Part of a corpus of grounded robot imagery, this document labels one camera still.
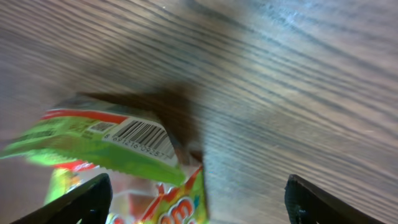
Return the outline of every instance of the red stripe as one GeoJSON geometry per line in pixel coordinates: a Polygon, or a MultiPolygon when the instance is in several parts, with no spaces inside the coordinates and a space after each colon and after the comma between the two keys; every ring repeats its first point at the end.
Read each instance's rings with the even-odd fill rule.
{"type": "Polygon", "coordinates": [[[63,164],[56,164],[56,165],[54,165],[54,167],[67,169],[67,170],[76,172],[76,171],[92,169],[92,168],[96,167],[96,165],[90,164],[90,163],[82,161],[82,160],[78,160],[78,161],[67,162],[67,163],[63,163],[63,164]]]}
{"type": "Polygon", "coordinates": [[[83,118],[97,119],[104,122],[120,124],[127,116],[104,113],[100,111],[80,111],[80,110],[52,110],[48,111],[41,119],[58,118],[62,116],[78,116],[83,118]]]}
{"type": "Polygon", "coordinates": [[[192,189],[193,184],[195,183],[196,179],[197,179],[197,175],[203,170],[202,166],[195,171],[195,173],[189,178],[189,180],[187,181],[187,183],[185,184],[185,191],[189,191],[192,189]]]}
{"type": "Polygon", "coordinates": [[[162,200],[163,196],[157,197],[156,201],[150,206],[148,212],[143,216],[142,220],[149,219],[155,212],[156,207],[158,206],[159,202],[162,200]]]}
{"type": "Polygon", "coordinates": [[[175,199],[176,195],[180,192],[181,187],[173,188],[167,195],[164,195],[164,200],[170,203],[173,199],[175,199]]]}
{"type": "Polygon", "coordinates": [[[157,187],[157,190],[159,191],[159,195],[163,195],[164,194],[164,186],[163,186],[163,184],[160,184],[157,187]]]}

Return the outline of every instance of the green plastic wrapper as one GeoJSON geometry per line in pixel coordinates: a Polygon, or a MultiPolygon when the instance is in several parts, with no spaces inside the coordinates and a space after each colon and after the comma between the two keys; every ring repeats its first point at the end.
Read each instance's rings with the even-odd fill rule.
{"type": "Polygon", "coordinates": [[[46,203],[107,172],[120,195],[111,219],[207,223],[201,164],[180,148],[153,113],[77,95],[48,110],[0,158],[56,167],[46,203]]]}

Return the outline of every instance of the barcode label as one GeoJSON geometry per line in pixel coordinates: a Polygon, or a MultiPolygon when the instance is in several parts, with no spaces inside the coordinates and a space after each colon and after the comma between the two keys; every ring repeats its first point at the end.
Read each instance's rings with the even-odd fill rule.
{"type": "Polygon", "coordinates": [[[128,118],[103,137],[135,152],[177,165],[177,156],[166,130],[159,123],[140,118],[128,118]]]}
{"type": "Polygon", "coordinates": [[[88,128],[89,131],[96,133],[105,133],[107,130],[115,126],[115,123],[99,122],[88,128]]]}

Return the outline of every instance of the candy package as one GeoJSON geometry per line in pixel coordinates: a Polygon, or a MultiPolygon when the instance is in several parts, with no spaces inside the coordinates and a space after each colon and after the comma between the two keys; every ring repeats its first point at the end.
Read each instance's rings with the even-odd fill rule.
{"type": "Polygon", "coordinates": [[[0,153],[17,155],[54,166],[45,203],[107,173],[107,223],[207,223],[201,164],[150,112],[78,95],[0,153]]]}

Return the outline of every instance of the wood grain surface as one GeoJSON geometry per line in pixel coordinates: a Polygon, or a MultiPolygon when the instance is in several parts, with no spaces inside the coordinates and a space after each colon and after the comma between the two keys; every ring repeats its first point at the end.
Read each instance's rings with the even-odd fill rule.
{"type": "MultiPolygon", "coordinates": [[[[0,139],[83,92],[154,110],[204,152],[212,223],[288,223],[289,174],[398,223],[397,11],[393,0],[0,0],[0,139]]],[[[19,194],[1,173],[1,193],[19,194]]]]}

